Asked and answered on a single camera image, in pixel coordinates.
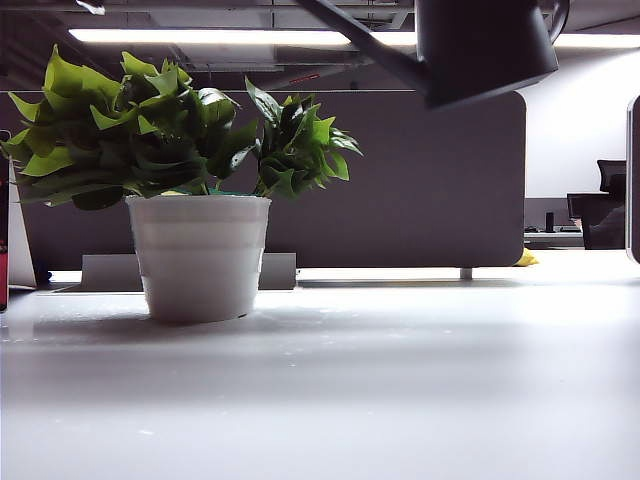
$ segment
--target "potted plant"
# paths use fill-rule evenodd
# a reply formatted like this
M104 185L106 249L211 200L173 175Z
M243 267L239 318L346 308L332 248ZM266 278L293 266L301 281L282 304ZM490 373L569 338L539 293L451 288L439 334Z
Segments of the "potted plant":
M2 143L2 153L17 162L27 201L95 210L126 198L152 317L189 323L246 314L269 197L348 180L340 150L360 153L357 142L334 118L318 117L313 96L279 104L248 80L262 119L234 128L239 105L221 91L194 89L166 60L157 70L122 56L117 82L66 62L54 47L42 101L11 95L27 128ZM225 194L222 182L249 152L258 161L255 189Z

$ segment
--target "white flower pot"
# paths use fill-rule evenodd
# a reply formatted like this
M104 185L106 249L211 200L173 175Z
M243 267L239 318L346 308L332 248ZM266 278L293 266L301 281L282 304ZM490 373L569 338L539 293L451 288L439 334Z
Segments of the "white flower pot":
M270 203L236 195L128 197L151 317L200 323L251 312Z

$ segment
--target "artificial plant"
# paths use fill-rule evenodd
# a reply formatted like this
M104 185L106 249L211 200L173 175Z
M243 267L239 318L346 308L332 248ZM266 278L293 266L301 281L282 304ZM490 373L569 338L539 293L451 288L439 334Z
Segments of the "artificial plant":
M338 152L357 142L317 116L313 97L279 105L247 80L263 116L233 129L239 105L215 88L195 90L191 77L164 61L160 71L123 52L120 82L63 60L54 47L35 104L11 94L26 128L0 144L30 186L30 201L72 201L86 210L123 196L168 191L220 193L249 152L258 160L253 194L295 197L330 177L348 179Z

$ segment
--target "chair backrest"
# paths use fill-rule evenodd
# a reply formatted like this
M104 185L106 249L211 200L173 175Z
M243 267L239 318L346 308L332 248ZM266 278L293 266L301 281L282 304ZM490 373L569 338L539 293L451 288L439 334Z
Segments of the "chair backrest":
M627 186L627 162L625 160L598 160L600 191L615 197L624 197Z

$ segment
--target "partition stand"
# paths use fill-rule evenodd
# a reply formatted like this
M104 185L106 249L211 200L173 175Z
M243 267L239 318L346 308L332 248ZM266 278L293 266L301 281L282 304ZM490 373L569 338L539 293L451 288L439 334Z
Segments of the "partition stand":
M460 280L473 280L473 268L462 267L460 269Z

